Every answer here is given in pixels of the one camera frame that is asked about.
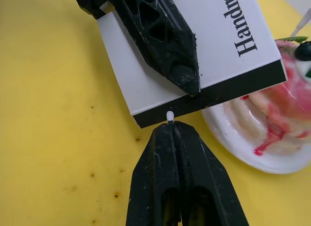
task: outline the yellow table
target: yellow table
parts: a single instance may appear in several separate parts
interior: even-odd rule
[[[301,18],[283,0],[259,3],[275,38]],[[250,225],[310,223],[310,167],[262,173],[227,152],[201,112],[179,120],[224,164]],[[0,226],[123,226],[155,127],[132,120],[97,23],[75,0],[0,0]]]

